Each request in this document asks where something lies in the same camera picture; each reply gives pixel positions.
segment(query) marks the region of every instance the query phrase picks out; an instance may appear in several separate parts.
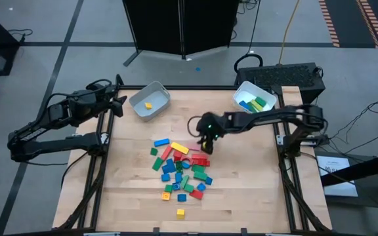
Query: cable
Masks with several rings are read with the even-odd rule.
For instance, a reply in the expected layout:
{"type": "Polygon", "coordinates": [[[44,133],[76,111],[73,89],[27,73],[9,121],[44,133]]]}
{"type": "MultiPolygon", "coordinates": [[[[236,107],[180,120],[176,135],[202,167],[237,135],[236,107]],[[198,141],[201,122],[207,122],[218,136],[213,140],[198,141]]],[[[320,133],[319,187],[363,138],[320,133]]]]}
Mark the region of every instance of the cable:
{"type": "MultiPolygon", "coordinates": [[[[313,156],[313,155],[311,155],[311,154],[309,154],[309,153],[303,153],[303,152],[301,152],[301,153],[302,153],[302,154],[305,154],[305,155],[307,155],[307,156],[309,156],[309,157],[311,157],[311,158],[313,158],[313,159],[315,159],[315,160],[317,160],[317,158],[316,158],[315,156],[313,156]]],[[[358,184],[352,183],[351,181],[345,180],[344,178],[341,178],[341,177],[337,176],[336,174],[333,174],[332,172],[326,170],[325,168],[319,167],[319,165],[318,165],[318,168],[321,169],[321,170],[326,171],[328,174],[332,175],[333,177],[335,177],[335,178],[337,178],[337,179],[339,179],[339,180],[341,180],[341,181],[343,181],[343,182],[350,183],[350,184],[352,184],[352,185],[354,185],[354,186],[360,188],[360,189],[362,190],[362,192],[365,192],[365,196],[366,196],[368,199],[372,200],[376,205],[378,205],[378,202],[377,202],[377,201],[371,196],[371,194],[369,194],[368,191],[367,191],[366,189],[364,189],[362,186],[359,186],[358,184]]]]}
{"type": "Polygon", "coordinates": [[[281,64],[281,59],[282,59],[282,53],[284,51],[284,46],[285,46],[285,39],[287,38],[287,33],[288,33],[288,29],[291,25],[291,22],[293,21],[293,18],[294,18],[294,15],[295,15],[295,12],[297,11],[297,8],[299,6],[299,3],[300,3],[300,0],[297,0],[297,3],[295,4],[295,8],[293,10],[293,14],[291,14],[291,18],[289,19],[289,22],[288,22],[288,25],[287,25],[287,28],[285,29],[285,33],[283,35],[283,41],[282,41],[282,46],[281,46],[281,53],[280,53],[280,59],[278,60],[278,63],[281,64]]]}

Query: red rectangular block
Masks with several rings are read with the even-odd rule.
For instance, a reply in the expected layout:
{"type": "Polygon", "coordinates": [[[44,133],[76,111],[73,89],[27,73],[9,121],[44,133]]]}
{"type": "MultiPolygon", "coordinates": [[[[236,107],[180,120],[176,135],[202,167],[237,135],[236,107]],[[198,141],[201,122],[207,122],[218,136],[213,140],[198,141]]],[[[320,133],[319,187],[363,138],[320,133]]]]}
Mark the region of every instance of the red rectangular block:
{"type": "Polygon", "coordinates": [[[161,158],[163,160],[166,160],[169,157],[171,149],[172,149],[171,146],[167,146],[167,148],[164,150],[163,155],[161,155],[161,158]]]}
{"type": "Polygon", "coordinates": [[[194,190],[193,192],[189,193],[189,195],[199,200],[202,200],[202,197],[203,197],[203,193],[198,190],[194,190]]]}

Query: yellow cube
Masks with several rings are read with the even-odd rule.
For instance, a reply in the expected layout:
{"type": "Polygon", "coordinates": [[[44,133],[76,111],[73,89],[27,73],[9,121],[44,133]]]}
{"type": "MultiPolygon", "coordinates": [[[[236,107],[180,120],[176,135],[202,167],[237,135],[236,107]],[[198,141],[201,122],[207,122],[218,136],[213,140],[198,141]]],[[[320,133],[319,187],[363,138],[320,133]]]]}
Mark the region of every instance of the yellow cube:
{"type": "Polygon", "coordinates": [[[146,103],[145,103],[145,108],[146,108],[146,109],[151,109],[151,108],[152,108],[152,104],[149,103],[149,102],[146,102],[146,103]]]}
{"type": "Polygon", "coordinates": [[[161,195],[161,199],[166,201],[170,200],[170,193],[163,192],[163,194],[161,195]]]}
{"type": "Polygon", "coordinates": [[[179,220],[183,220],[184,219],[184,209],[177,209],[177,218],[179,220]]]}

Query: yellow block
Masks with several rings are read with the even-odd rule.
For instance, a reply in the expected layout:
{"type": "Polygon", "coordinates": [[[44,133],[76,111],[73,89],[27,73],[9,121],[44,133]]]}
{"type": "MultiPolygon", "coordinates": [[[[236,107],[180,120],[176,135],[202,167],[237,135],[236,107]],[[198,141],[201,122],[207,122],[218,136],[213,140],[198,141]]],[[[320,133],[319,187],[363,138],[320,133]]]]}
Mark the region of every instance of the yellow block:
{"type": "Polygon", "coordinates": [[[166,201],[170,200],[170,193],[163,192],[163,194],[161,195],[161,199],[166,201]]]}
{"type": "Polygon", "coordinates": [[[146,109],[151,109],[151,108],[152,108],[152,104],[149,103],[149,102],[146,102],[146,103],[145,103],[145,108],[146,108],[146,109]]]}
{"type": "Polygon", "coordinates": [[[184,209],[177,209],[177,218],[179,220],[183,220],[184,219],[184,209]]]}
{"type": "Polygon", "coordinates": [[[171,147],[181,153],[184,153],[185,155],[187,155],[189,152],[189,149],[187,147],[184,147],[176,142],[171,143],[171,147]]]}

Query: wooden tabletop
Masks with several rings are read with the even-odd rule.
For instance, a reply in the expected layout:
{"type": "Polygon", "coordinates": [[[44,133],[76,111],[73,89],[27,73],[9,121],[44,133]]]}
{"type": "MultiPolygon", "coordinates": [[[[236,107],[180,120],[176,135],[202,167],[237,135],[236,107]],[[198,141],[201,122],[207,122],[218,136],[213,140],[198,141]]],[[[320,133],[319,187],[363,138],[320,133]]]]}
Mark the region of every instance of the wooden tabletop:
{"type": "MultiPolygon", "coordinates": [[[[286,105],[301,104],[297,87],[284,87],[283,91],[286,105]]],[[[129,98],[136,92],[122,90],[119,95],[129,98]]],[[[238,111],[232,100],[235,91],[169,92],[171,105],[151,121],[141,121],[128,102],[123,106],[124,116],[115,118],[97,231],[151,232],[153,227],[159,227],[161,232],[237,233],[245,227],[250,233],[289,233],[272,125],[229,134],[215,142],[214,153],[209,157],[211,166],[205,170],[213,184],[207,186],[202,200],[188,195],[187,202],[177,202],[178,193],[187,193],[183,190],[173,192],[170,201],[161,200],[165,183],[160,179],[162,171],[152,169],[155,161],[150,155],[153,141],[170,138],[182,145],[192,144],[197,139],[186,129],[189,118],[207,111],[217,115],[238,111]],[[177,219],[178,208],[185,209],[184,220],[177,219]]],[[[96,119],[83,123],[77,133],[94,132],[96,123],[96,119]]],[[[196,120],[190,125],[192,130],[195,125],[196,120]]],[[[164,149],[159,147],[159,156],[164,149]]],[[[302,147],[302,151],[314,154],[310,147],[302,147]]],[[[80,150],[71,152],[69,163],[82,153],[80,150]]],[[[78,162],[67,174],[54,227],[62,224],[80,202],[88,166],[89,157],[78,162]]],[[[305,201],[322,223],[331,228],[316,161],[301,156],[297,158],[297,166],[305,201]]],[[[189,184],[197,186],[199,181],[193,179],[190,169],[184,174],[190,175],[189,184]]],[[[174,182],[174,174],[171,177],[168,184],[174,182]]],[[[294,199],[293,206],[297,228],[301,229],[294,199]]],[[[92,208],[90,203],[86,225],[89,225],[92,208]]]]}

